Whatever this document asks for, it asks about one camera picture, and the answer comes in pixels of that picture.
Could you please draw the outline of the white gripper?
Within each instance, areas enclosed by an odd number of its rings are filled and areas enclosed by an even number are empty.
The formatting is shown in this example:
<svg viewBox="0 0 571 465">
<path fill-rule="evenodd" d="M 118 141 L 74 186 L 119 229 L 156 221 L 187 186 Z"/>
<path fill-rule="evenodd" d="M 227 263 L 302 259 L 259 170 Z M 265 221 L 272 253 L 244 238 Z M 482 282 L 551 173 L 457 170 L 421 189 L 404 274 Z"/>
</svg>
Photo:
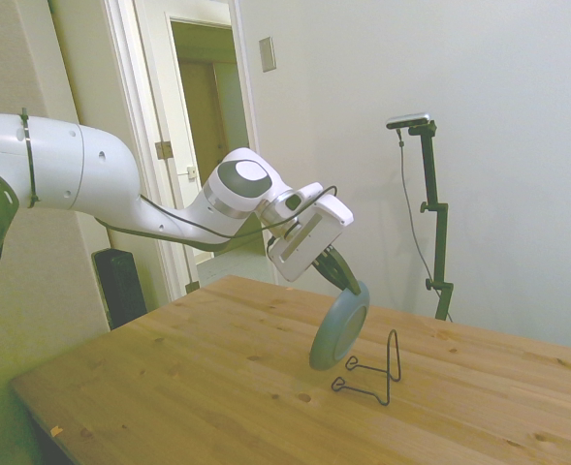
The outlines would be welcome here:
<svg viewBox="0 0 571 465">
<path fill-rule="evenodd" d="M 313 263 L 338 289 L 359 295 L 361 288 L 353 271 L 330 246 L 353 221 L 352 211 L 341 200 L 334 195 L 323 196 L 297 216 L 290 231 L 276 239 L 268 256 L 287 281 L 298 279 Z M 326 248 L 326 256 L 319 256 Z"/>
</svg>

